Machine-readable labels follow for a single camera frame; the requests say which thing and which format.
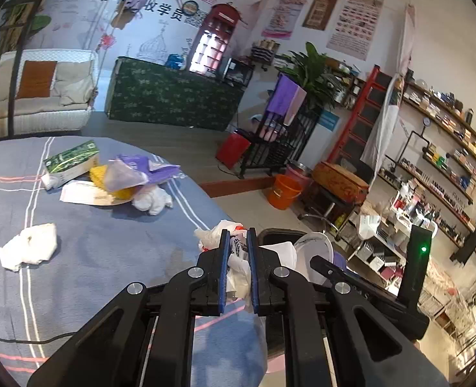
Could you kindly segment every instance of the cushion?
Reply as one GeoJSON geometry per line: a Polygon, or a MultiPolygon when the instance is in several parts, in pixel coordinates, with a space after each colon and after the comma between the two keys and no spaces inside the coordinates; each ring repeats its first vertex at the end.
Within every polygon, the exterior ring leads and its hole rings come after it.
{"type": "Polygon", "coordinates": [[[91,63],[92,61],[58,62],[55,79],[56,81],[69,81],[70,83],[76,83],[90,75],[91,63]]]}
{"type": "Polygon", "coordinates": [[[57,61],[25,61],[17,99],[49,97],[57,61]]]}
{"type": "Polygon", "coordinates": [[[14,58],[0,62],[0,102],[9,98],[10,77],[14,66],[14,58]]]}
{"type": "Polygon", "coordinates": [[[59,95],[61,105],[87,103],[91,97],[94,85],[91,76],[88,76],[75,83],[68,83],[65,81],[56,82],[56,88],[60,87],[59,95]]]}
{"type": "MultiPolygon", "coordinates": [[[[14,116],[31,115],[40,112],[62,112],[69,110],[87,110],[87,103],[69,104],[63,106],[59,97],[35,97],[32,99],[16,99],[14,101],[14,116]]],[[[7,117],[8,99],[0,102],[0,118],[7,117]]]]}

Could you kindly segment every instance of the yellow sponge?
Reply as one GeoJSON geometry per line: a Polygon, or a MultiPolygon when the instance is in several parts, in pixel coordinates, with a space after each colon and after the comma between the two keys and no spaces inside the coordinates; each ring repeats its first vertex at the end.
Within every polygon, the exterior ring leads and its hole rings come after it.
{"type": "MultiPolygon", "coordinates": [[[[104,176],[107,171],[107,165],[98,165],[89,169],[89,177],[91,181],[100,189],[103,189],[107,192],[107,189],[104,185],[104,176]]],[[[125,188],[117,190],[116,192],[111,192],[111,195],[119,199],[130,199],[136,193],[136,186],[132,188],[125,188]]]]}

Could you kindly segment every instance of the gray wooden floor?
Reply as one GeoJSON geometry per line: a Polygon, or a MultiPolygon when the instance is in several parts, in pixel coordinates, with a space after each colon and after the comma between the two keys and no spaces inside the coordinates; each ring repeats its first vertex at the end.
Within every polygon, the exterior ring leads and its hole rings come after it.
{"type": "MultiPolygon", "coordinates": [[[[226,132],[183,126],[149,124],[144,122],[113,121],[104,112],[93,112],[80,131],[86,137],[108,137],[157,154],[172,164],[180,164],[182,171],[197,183],[237,179],[218,169],[215,154],[227,137],[226,132]]],[[[220,164],[220,168],[229,170],[220,164]]],[[[247,173],[247,177],[264,176],[261,172],[247,173]]]]}

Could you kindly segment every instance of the potted plant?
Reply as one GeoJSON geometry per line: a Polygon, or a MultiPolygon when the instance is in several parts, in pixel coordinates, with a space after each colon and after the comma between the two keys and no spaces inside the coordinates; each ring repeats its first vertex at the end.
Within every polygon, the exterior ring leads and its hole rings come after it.
{"type": "Polygon", "coordinates": [[[331,73],[331,68],[326,65],[328,56],[319,54],[311,42],[306,42],[307,54],[289,52],[292,55],[284,54],[278,58],[292,65],[279,68],[279,71],[306,90],[307,107],[309,109],[326,106],[334,108],[335,94],[343,88],[331,73]]]}

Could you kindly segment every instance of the orange bucket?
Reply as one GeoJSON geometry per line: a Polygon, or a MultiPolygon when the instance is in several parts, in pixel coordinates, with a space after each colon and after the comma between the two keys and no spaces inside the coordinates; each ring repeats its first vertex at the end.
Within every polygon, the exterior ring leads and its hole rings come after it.
{"type": "Polygon", "coordinates": [[[284,174],[278,174],[267,199],[273,207],[286,209],[301,192],[302,186],[300,183],[284,174]]]}

